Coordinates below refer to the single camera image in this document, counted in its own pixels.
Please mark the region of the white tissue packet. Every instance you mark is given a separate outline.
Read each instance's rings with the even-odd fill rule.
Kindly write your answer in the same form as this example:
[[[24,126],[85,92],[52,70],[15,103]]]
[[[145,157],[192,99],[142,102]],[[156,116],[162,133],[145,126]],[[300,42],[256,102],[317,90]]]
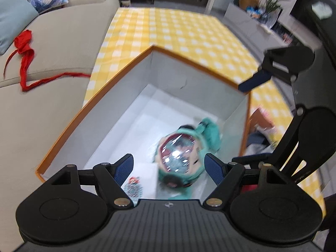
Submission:
[[[158,183],[156,163],[137,163],[127,177],[122,189],[132,202],[137,205],[139,199],[155,199]]]

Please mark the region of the teal plush doll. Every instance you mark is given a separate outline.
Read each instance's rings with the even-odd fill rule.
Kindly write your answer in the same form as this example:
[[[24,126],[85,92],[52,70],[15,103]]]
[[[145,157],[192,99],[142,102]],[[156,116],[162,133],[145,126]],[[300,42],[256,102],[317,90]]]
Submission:
[[[209,118],[204,118],[197,127],[180,126],[175,132],[158,142],[154,162],[158,165],[158,180],[167,189],[173,190],[170,200],[188,200],[193,191],[190,187],[205,171],[207,153],[220,150],[220,130]]]

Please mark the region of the grey navy clothing bundle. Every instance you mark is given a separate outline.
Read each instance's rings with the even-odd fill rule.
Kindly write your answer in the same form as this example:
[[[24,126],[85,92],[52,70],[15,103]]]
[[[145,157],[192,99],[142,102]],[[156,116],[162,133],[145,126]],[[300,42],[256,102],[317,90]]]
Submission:
[[[270,154],[274,152],[275,147],[276,144],[272,142],[266,135],[256,131],[248,135],[244,156]]]

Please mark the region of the potted green plant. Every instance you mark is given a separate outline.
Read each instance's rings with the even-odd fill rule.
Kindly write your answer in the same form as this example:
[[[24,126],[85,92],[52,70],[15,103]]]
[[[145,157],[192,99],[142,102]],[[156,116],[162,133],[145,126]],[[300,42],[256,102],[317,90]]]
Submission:
[[[260,16],[261,24],[268,29],[271,29],[276,24],[283,11],[282,2],[288,2],[288,0],[265,0],[263,13]]]

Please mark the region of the orange cardboard box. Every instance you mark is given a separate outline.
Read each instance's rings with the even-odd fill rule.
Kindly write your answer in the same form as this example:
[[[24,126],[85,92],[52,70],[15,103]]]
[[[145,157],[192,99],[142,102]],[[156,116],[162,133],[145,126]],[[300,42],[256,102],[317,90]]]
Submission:
[[[161,138],[180,126],[197,127],[204,118],[220,130],[224,162],[241,155],[248,134],[251,95],[222,77],[174,52],[152,46],[125,66],[80,110],[63,131],[36,173],[48,180],[75,164],[92,169],[132,154],[134,164],[155,163]],[[190,187],[191,198],[204,200],[215,183],[202,173]],[[174,194],[158,180],[156,199]]]

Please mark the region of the yellow checkered tablecloth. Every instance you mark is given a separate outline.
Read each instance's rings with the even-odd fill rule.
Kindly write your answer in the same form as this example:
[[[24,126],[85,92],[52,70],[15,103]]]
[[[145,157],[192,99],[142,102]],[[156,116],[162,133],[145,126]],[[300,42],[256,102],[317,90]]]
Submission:
[[[235,84],[251,77],[257,69],[250,52],[214,17],[180,10],[121,8],[101,45],[85,102],[152,46],[181,55]],[[265,134],[277,146],[293,118],[289,108],[273,81],[250,95],[249,113],[257,107],[268,113],[276,131]]]

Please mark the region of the beige sofa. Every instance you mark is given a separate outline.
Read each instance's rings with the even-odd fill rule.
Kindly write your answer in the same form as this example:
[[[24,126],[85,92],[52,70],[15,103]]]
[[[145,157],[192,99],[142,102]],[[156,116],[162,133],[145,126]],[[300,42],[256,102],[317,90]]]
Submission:
[[[68,0],[29,24],[35,56],[27,80],[54,77],[48,84],[23,92],[14,46],[1,56],[1,251],[22,243],[16,208],[40,186],[37,166],[81,109],[119,5],[119,0]]]

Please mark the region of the red ribbon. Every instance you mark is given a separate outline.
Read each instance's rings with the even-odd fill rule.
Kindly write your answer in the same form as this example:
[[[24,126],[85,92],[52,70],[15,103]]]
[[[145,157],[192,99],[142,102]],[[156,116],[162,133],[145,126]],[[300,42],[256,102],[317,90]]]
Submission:
[[[86,77],[90,78],[89,74],[80,73],[80,72],[64,72],[49,78],[41,79],[30,85],[27,85],[27,71],[34,59],[35,51],[30,47],[30,42],[32,40],[32,31],[31,30],[24,30],[21,32],[17,37],[14,39],[14,46],[15,50],[9,55],[6,60],[6,64],[3,70],[3,78],[6,77],[6,68],[9,64],[10,60],[16,55],[19,54],[21,56],[21,66],[19,69],[19,76],[20,76],[20,86],[23,92],[28,92],[36,87],[39,87],[43,84],[50,83],[56,79],[61,77]]]

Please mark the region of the light blue cushion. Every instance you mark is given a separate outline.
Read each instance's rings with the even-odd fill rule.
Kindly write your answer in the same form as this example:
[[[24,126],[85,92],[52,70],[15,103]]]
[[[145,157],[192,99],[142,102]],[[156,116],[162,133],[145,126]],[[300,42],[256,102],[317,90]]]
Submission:
[[[1,55],[39,13],[27,0],[1,0]]]

